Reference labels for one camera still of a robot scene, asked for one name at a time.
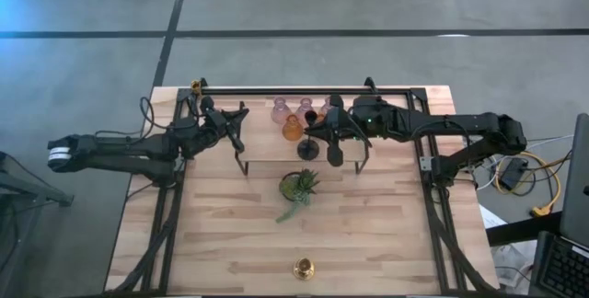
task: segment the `succulent plant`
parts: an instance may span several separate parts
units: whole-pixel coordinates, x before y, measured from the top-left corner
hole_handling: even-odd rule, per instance
[[[279,185],[280,192],[286,199],[293,202],[291,209],[276,219],[277,223],[289,219],[301,206],[308,206],[311,202],[310,194],[316,194],[313,190],[319,181],[315,180],[318,173],[309,169],[303,169],[297,175],[284,178]]]

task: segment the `keyboard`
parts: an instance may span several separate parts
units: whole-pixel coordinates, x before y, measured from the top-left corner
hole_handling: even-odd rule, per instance
[[[589,258],[574,251],[573,244],[555,237],[540,271],[539,284],[557,297],[589,297]]]

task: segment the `gray floor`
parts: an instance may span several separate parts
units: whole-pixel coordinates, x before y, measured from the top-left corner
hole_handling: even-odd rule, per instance
[[[162,30],[174,0],[0,0],[0,31]],[[179,29],[587,28],[587,0],[185,0]],[[0,40],[0,149],[74,193],[43,210],[23,274],[24,297],[100,292],[128,175],[54,174],[46,142],[141,126],[163,40]],[[165,86],[198,77],[229,85],[378,84],[452,87],[459,113],[496,111],[529,138],[571,133],[589,111],[589,37],[347,40],[175,40]],[[541,146],[546,159],[571,141]],[[481,172],[479,181],[485,183]],[[544,184],[517,199],[480,202],[507,221],[549,199]]]

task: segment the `wooden table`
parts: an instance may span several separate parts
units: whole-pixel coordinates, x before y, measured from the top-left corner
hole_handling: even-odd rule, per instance
[[[455,113],[448,86],[420,87],[427,90],[432,114]],[[154,89],[158,123],[172,120],[177,90]],[[313,97],[316,110],[324,97]],[[287,97],[292,110],[300,98]],[[352,99],[344,97],[345,104]],[[403,97],[385,99],[407,107]],[[342,167],[329,165],[324,147],[317,159],[302,162],[296,156],[297,143],[285,141],[281,127],[270,119],[272,97],[214,97],[218,109],[236,109],[239,100],[250,109],[242,128],[246,152],[241,155],[250,162],[248,176],[238,167],[227,139],[187,164],[169,294],[439,292],[413,143],[373,140],[360,175],[354,173],[353,161],[364,159],[364,149],[356,141],[344,143],[347,162]],[[463,147],[460,137],[438,137],[437,142],[442,155]],[[278,183],[302,167],[319,172],[318,194],[309,207],[278,224],[274,219],[289,207]],[[130,192],[147,183],[146,178],[133,177]],[[146,189],[126,203],[106,289],[121,283],[146,250],[156,195],[156,189]],[[462,250],[486,281],[498,286],[472,185],[457,181],[450,204]],[[315,262],[312,280],[293,275],[299,258]],[[445,260],[454,283],[447,250]],[[153,285],[160,264],[158,258]]]

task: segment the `black stand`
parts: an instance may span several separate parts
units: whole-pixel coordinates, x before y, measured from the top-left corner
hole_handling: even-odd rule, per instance
[[[314,110],[305,113],[305,120],[309,127],[315,124],[317,117],[318,115]],[[309,138],[296,146],[296,152],[301,159],[311,161],[319,155],[319,144],[315,141],[311,141],[311,136],[309,136]]]

